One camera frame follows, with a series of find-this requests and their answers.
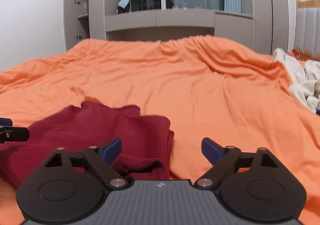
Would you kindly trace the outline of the dark red long-sleeve sweater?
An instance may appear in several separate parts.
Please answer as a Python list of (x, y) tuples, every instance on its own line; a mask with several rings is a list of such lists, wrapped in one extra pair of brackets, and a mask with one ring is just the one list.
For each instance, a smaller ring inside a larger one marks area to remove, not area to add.
[(125, 179), (169, 179), (174, 133), (163, 116), (143, 116), (135, 105), (110, 108), (85, 101), (69, 106), (28, 128), (27, 142), (1, 146), (1, 178), (13, 188), (20, 184), (56, 148), (80, 152), (121, 140), (121, 154), (113, 168)]

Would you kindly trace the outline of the orange bed duvet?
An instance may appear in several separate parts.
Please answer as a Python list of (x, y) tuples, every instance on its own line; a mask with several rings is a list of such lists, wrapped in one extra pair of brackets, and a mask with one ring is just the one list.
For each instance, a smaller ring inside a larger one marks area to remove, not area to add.
[(268, 148), (306, 189), (300, 220), (319, 224), (319, 116), (291, 95), (291, 82), (281, 62), (226, 38), (85, 39), (1, 72), (1, 116), (28, 126), (83, 101), (137, 105), (170, 120), (177, 178), (209, 169), (204, 137), (244, 151)]

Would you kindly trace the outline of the cream beige garment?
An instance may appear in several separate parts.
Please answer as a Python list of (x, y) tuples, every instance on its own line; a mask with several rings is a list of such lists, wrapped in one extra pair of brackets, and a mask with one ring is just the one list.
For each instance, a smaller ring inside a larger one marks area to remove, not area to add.
[(275, 49), (272, 57), (285, 66), (291, 77), (289, 92), (302, 105), (319, 115), (319, 61), (300, 61), (281, 48)]

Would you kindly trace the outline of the grey built-in wardrobe unit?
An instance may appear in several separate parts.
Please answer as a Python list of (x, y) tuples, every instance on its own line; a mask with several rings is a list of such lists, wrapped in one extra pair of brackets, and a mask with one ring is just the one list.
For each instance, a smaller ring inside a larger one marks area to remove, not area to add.
[(88, 0), (89, 34), (157, 41), (213, 35), (262, 54), (286, 49), (288, 0)]

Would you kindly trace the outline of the grey padded wooden headboard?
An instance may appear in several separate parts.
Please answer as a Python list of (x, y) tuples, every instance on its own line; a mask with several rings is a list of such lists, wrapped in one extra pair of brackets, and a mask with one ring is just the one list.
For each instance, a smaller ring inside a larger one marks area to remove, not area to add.
[(319, 61), (319, 0), (296, 1), (293, 50), (301, 60)]

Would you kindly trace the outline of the open wardrobe door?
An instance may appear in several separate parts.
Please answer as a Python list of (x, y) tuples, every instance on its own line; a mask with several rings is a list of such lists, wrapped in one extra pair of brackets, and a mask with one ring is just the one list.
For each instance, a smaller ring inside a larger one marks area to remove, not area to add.
[(66, 50), (89, 38), (88, 0), (64, 0), (64, 32)]

